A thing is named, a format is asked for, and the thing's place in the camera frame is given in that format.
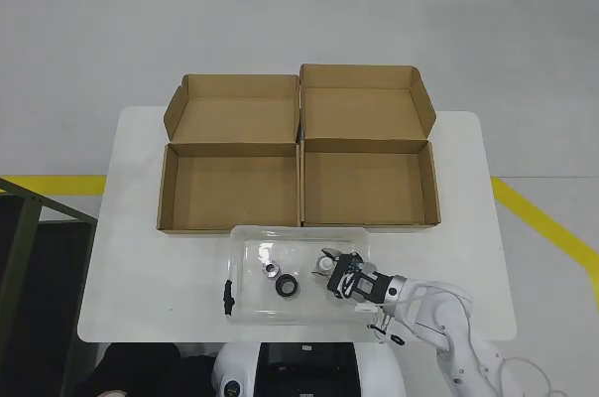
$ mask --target yellow tape stripe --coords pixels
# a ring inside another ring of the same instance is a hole
[[[104,175],[8,175],[2,178],[45,196],[100,196],[105,188]]]
[[[41,195],[99,196],[103,194],[106,177],[46,175],[2,178]],[[500,179],[492,178],[491,185],[497,201],[586,269],[599,308],[599,254]]]
[[[491,186],[497,201],[586,269],[599,308],[599,254],[498,178]]]

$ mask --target table top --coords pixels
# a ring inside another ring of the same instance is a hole
[[[228,235],[169,235],[156,229],[168,143],[164,112],[162,106],[121,112],[79,337],[90,342],[375,340],[364,327],[351,325],[227,322],[222,293]],[[473,327],[487,339],[511,339],[516,320],[478,118],[469,112],[438,112],[429,139],[442,222],[424,229],[370,229],[371,260],[387,275],[462,287],[474,298]]]

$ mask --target green metal rail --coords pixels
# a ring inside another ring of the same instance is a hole
[[[13,237],[13,243],[11,244],[8,262],[4,269],[4,274],[0,285],[1,369],[5,357],[6,347],[9,341],[9,336],[11,334],[12,325],[15,320],[18,303],[20,302],[22,287],[25,282],[25,277],[29,266],[29,258],[31,256],[31,250],[33,248],[33,242],[35,240],[42,207],[48,207],[92,225],[91,239],[88,244],[87,255],[84,264],[84,276],[90,260],[92,237],[94,236],[94,230],[96,229],[97,219],[53,199],[38,195],[35,192],[31,192],[18,185],[12,184],[6,180],[3,180],[2,178],[0,178],[0,189],[4,191],[6,195],[17,196],[24,200],[17,228]],[[77,308],[77,311],[75,312],[75,327],[78,312],[79,310]]]

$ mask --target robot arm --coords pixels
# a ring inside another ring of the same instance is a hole
[[[322,251],[335,263],[327,289],[337,298],[381,307],[385,316],[381,326],[369,328],[387,334],[394,318],[434,346],[438,367],[454,396],[498,397],[503,395],[502,385],[505,396],[523,395],[509,372],[502,372],[500,351],[471,328],[472,302],[465,291],[447,283],[378,273],[355,252]]]
[[[465,291],[447,283],[395,277],[403,288],[394,304],[384,304],[384,314],[436,348],[436,362],[454,396],[500,396],[501,383],[505,396],[523,395],[510,372],[501,372],[502,353],[471,328],[472,304]]]

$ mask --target open cardboard box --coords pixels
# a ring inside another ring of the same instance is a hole
[[[189,74],[164,121],[157,229],[300,225],[296,75]]]
[[[304,225],[440,223],[436,114],[413,66],[303,65]]]

